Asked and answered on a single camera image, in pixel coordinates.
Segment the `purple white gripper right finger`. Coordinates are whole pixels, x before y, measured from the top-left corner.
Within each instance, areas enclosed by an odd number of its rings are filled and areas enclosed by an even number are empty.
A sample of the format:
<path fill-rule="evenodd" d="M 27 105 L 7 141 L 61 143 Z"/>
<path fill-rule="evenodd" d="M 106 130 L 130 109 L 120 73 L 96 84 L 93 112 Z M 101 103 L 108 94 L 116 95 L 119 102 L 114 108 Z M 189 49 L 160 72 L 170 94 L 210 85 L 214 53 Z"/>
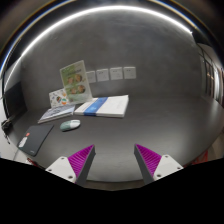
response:
<path fill-rule="evenodd" d="M 182 166 L 170 155 L 157 154 L 139 144 L 134 146 L 134 155 L 145 185 L 182 169 Z"/>

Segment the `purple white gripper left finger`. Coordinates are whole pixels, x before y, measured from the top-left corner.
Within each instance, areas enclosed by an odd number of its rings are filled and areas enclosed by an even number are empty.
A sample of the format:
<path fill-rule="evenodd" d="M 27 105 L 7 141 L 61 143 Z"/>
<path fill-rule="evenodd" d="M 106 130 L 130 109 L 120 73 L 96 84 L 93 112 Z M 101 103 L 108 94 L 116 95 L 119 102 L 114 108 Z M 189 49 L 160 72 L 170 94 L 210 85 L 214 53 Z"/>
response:
<path fill-rule="evenodd" d="M 69 157 L 59 157 L 46 171 L 84 186 L 95 155 L 95 146 L 90 145 Z"/>

